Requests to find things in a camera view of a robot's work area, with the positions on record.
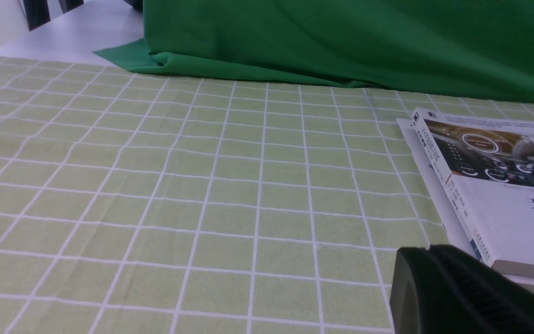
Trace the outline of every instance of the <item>chair leg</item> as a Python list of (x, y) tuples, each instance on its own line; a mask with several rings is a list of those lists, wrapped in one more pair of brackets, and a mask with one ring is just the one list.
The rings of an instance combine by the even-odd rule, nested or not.
[(44, 25), (51, 20), (47, 0), (24, 0), (26, 20), (30, 31)]
[(67, 13), (70, 10), (76, 9), (83, 5), (83, 0), (59, 0), (61, 10), (63, 13)]

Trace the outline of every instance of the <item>book spine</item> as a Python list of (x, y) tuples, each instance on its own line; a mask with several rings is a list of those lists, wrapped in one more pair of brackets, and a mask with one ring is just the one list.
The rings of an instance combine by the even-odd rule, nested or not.
[(428, 129), (423, 117), (413, 117), (413, 126), (422, 146), (424, 147), (424, 151), (426, 151), (426, 155), (428, 156), (428, 159), (430, 159), (430, 163), (442, 184), (442, 188), (453, 207), (454, 213), (456, 213), (458, 221), (462, 225), (463, 230), (465, 230), (465, 234), (473, 247), (477, 259), (491, 267), (494, 264), (496, 257), (484, 243), (483, 235), (485, 235), (485, 233), (483, 233), (483, 229), (481, 229), (477, 223), (475, 214), (471, 211), (468, 201), (464, 198), (464, 192), (462, 192), (462, 189), (460, 189), (457, 182), (454, 182), (452, 171), (442, 156), (436, 141), (432, 137), (432, 132)]

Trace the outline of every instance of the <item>green fabric backdrop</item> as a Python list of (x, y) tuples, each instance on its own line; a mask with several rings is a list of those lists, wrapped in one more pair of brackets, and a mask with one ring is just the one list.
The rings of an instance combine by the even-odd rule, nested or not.
[(534, 103), (534, 0), (146, 0), (122, 68)]

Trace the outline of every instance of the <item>white table surface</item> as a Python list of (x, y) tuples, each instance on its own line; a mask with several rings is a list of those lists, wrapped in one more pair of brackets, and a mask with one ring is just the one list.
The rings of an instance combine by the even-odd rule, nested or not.
[(93, 0), (0, 47), (0, 56), (112, 65), (92, 51), (142, 36), (141, 13), (123, 0)]

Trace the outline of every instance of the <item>stacked books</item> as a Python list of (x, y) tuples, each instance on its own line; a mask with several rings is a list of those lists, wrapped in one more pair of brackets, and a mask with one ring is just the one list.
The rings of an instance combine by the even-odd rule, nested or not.
[(534, 292), (534, 122), (398, 120), (449, 241)]

